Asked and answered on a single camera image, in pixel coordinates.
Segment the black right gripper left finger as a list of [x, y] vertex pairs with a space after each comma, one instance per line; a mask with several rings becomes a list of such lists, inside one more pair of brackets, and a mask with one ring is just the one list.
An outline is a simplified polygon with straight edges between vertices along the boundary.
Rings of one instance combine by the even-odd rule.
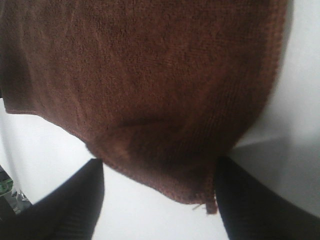
[[91, 159], [56, 190], [0, 223], [2, 240], [90, 240], [105, 196], [103, 163]]

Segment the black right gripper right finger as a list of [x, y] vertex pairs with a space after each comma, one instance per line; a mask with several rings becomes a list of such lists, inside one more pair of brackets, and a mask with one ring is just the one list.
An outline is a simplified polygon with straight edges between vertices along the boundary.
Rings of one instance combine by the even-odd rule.
[[318, 240], [320, 219], [272, 192], [230, 158], [218, 160], [215, 195], [230, 240]]

